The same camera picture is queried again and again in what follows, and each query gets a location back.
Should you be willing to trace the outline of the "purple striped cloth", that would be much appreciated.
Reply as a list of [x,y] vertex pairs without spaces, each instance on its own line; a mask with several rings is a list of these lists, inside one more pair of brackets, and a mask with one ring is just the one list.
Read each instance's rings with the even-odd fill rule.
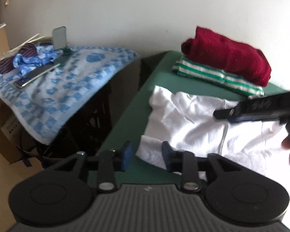
[[0,60],[0,74],[6,74],[15,69],[17,58],[31,58],[37,55],[38,51],[34,44],[23,45],[16,54]]

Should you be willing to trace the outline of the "red folded sweater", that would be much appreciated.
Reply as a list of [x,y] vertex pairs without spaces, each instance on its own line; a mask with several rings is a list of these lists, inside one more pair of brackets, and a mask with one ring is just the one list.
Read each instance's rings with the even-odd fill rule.
[[266,87],[271,78],[271,66],[260,49],[208,28],[198,26],[195,37],[181,44],[181,51],[193,62],[233,73],[258,86]]

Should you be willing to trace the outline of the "blue white patterned towel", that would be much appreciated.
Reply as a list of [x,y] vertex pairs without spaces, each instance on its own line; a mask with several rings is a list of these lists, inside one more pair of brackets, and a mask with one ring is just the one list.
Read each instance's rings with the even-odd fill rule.
[[0,74],[0,99],[25,130],[49,145],[65,123],[123,68],[139,55],[123,47],[72,47],[60,66],[19,89],[18,70]]

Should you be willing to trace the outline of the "small mirror on stand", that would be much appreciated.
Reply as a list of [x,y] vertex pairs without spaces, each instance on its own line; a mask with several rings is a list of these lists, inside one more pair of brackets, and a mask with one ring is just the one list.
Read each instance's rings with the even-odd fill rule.
[[67,44],[67,30],[65,26],[60,26],[52,30],[52,44],[56,51],[62,50],[63,55],[72,54],[72,50]]

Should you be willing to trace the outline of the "cardboard box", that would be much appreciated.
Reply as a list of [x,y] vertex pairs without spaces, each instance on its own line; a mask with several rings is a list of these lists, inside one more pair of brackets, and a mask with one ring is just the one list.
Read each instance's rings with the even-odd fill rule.
[[[6,26],[0,27],[0,56],[10,50]],[[18,121],[14,118],[11,109],[0,99],[0,153],[8,161],[9,164],[15,163],[21,158],[12,139],[16,137],[16,131],[9,133],[8,125],[16,124],[19,128]]]

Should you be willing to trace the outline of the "green table cloth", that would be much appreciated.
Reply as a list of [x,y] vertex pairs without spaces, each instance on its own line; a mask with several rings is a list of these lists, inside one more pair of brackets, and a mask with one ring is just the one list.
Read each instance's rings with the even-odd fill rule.
[[148,118],[152,112],[149,99],[156,85],[168,89],[173,94],[184,92],[236,103],[244,99],[242,95],[220,86],[173,73],[172,66],[180,57],[181,54],[176,51],[169,51],[164,55],[102,145],[102,150],[109,150],[119,148],[127,140],[133,143],[133,159],[128,170],[117,174],[117,180],[120,183],[161,184],[180,181],[178,174],[168,173],[165,168],[149,164],[136,155],[141,136],[146,130]]

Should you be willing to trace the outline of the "smartphone on towel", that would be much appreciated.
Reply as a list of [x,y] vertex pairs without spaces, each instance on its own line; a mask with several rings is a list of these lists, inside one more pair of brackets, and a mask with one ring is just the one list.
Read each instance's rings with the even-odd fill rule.
[[60,66],[60,63],[49,63],[44,66],[38,67],[35,70],[30,71],[25,76],[19,78],[14,82],[14,85],[22,89],[29,85],[31,82],[35,81],[37,78],[41,77],[42,75],[54,70],[58,66]]

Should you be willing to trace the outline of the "green white striped garment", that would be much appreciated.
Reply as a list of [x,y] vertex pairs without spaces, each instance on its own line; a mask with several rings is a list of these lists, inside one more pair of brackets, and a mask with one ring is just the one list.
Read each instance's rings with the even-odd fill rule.
[[176,61],[172,70],[180,76],[211,82],[244,96],[264,96],[262,86],[255,85],[238,75],[195,63],[186,58]]

